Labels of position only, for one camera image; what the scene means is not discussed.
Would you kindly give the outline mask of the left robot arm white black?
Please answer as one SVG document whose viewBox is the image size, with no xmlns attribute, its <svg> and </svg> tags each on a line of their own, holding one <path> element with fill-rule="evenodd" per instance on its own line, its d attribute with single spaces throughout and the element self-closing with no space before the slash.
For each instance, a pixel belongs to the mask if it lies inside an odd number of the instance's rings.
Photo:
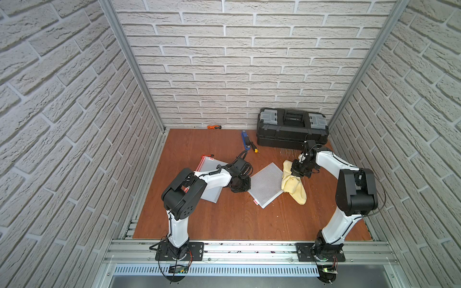
<svg viewBox="0 0 461 288">
<path fill-rule="evenodd" d="M 169 223 L 167 254 L 174 260 L 181 260 L 188 254 L 188 218 L 204 191 L 217 187 L 228 187 L 234 193 L 246 192 L 251 188 L 251 178 L 224 166 L 206 172 L 185 168 L 163 192 L 162 201 Z"/>
</svg>

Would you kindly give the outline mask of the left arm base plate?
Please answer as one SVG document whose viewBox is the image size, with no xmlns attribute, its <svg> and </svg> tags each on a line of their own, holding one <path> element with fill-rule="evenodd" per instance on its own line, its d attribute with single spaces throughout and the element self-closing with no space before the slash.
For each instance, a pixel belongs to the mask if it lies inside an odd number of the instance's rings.
<svg viewBox="0 0 461 288">
<path fill-rule="evenodd" d="M 186 242 L 180 248 L 173 246 L 169 241 L 161 241 L 151 250 L 156 251 L 156 261 L 202 261 L 204 242 Z"/>
</svg>

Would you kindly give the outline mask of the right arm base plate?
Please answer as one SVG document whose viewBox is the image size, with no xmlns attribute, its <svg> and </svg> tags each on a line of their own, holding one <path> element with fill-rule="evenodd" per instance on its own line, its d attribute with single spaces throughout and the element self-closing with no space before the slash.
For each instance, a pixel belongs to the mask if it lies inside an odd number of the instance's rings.
<svg viewBox="0 0 461 288">
<path fill-rule="evenodd" d="M 343 244 L 318 244 L 314 242 L 298 242 L 295 244 L 299 262 L 345 262 Z"/>
</svg>

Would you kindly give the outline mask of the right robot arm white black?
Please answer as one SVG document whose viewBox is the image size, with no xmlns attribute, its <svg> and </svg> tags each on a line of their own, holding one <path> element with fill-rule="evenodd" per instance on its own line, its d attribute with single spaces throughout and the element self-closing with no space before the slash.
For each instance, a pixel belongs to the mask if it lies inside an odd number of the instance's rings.
<svg viewBox="0 0 461 288">
<path fill-rule="evenodd" d="M 313 169 L 323 168 L 337 179 L 336 210 L 319 231 L 311 255 L 317 261 L 343 262 L 342 247 L 346 236 L 362 218 L 377 209 L 378 196 L 372 170 L 359 168 L 324 148 L 313 148 L 294 160 L 291 173 L 310 177 Z"/>
</svg>

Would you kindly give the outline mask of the yellow cleaning cloth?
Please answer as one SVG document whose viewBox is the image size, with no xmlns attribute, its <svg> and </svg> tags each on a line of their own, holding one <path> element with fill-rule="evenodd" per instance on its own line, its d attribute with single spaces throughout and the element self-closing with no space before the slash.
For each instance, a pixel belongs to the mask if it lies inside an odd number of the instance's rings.
<svg viewBox="0 0 461 288">
<path fill-rule="evenodd" d="M 292 162 L 285 160 L 283 162 L 281 189 L 284 193 L 289 193 L 298 204 L 304 205 L 307 201 L 306 191 L 301 178 L 294 176 L 291 172 L 291 168 Z"/>
</svg>

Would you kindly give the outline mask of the red zipper mesh document bag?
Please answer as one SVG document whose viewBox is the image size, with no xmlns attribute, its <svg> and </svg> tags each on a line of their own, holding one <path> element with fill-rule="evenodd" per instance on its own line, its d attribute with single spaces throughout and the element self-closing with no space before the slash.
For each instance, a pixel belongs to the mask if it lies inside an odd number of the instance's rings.
<svg viewBox="0 0 461 288">
<path fill-rule="evenodd" d="M 197 172 L 207 172 L 216 170 L 217 165 L 220 165 L 220 162 L 215 158 L 210 156 L 202 156 L 201 161 L 196 169 Z"/>
</svg>

